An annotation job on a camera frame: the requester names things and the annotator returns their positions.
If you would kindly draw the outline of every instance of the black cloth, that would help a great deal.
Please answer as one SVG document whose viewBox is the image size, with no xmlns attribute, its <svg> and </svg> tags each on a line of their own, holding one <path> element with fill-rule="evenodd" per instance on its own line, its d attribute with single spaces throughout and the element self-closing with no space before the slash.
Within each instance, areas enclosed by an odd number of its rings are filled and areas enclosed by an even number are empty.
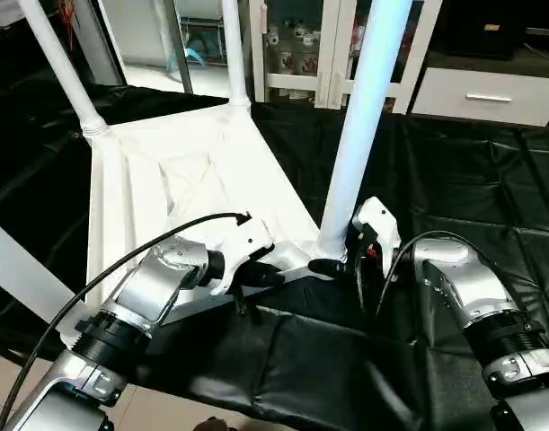
<svg viewBox="0 0 549 431">
<path fill-rule="evenodd" d="M 224 102 L 131 87 L 91 95 L 110 123 Z M 256 104 L 252 117 L 320 222 L 343 113 Z M 0 98 L 0 225 L 73 290 L 84 283 L 89 161 L 56 84 L 32 79 Z M 479 245 L 549 335 L 549 130 L 384 115 L 359 200 L 370 196 L 406 240 L 444 229 Z M 0 342 L 31 348 L 44 325 L 9 301 L 0 289 Z M 164 327 L 134 383 L 300 429 L 492 429 L 480 366 L 409 278 L 374 327 L 339 282 L 306 278 L 250 303 L 252 319 L 226 305 Z M 59 350 L 53 339 L 45 356 Z"/>
</svg>

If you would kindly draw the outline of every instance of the white tube leg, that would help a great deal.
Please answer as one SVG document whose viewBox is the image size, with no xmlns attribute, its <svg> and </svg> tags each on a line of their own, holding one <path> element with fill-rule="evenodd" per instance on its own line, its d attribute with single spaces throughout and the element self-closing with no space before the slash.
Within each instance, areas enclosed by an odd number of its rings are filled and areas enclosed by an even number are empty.
<svg viewBox="0 0 549 431">
<path fill-rule="evenodd" d="M 226 59 L 228 61 L 228 77 L 230 78 L 230 104 L 248 106 L 250 101 L 246 94 L 244 80 L 244 60 L 240 20 L 238 18 L 237 0 L 222 0 L 224 17 L 224 34 L 226 38 Z"/>
<path fill-rule="evenodd" d="M 29 252 L 0 227 L 0 286 L 45 322 L 50 322 L 74 296 L 58 278 L 44 268 Z M 78 337 L 75 325 L 90 311 L 78 304 L 57 326 L 63 340 L 70 344 Z"/>
<path fill-rule="evenodd" d="M 19 5 L 26 15 L 32 32 L 39 41 L 52 70 L 54 70 L 66 96 L 73 105 L 86 135 L 95 135 L 106 129 L 104 120 L 98 115 L 75 69 L 63 50 L 57 35 L 52 30 L 47 15 L 42 10 L 39 0 L 19 0 Z"/>
<path fill-rule="evenodd" d="M 346 259 L 344 241 L 412 0 L 374 0 L 314 255 Z"/>
</svg>

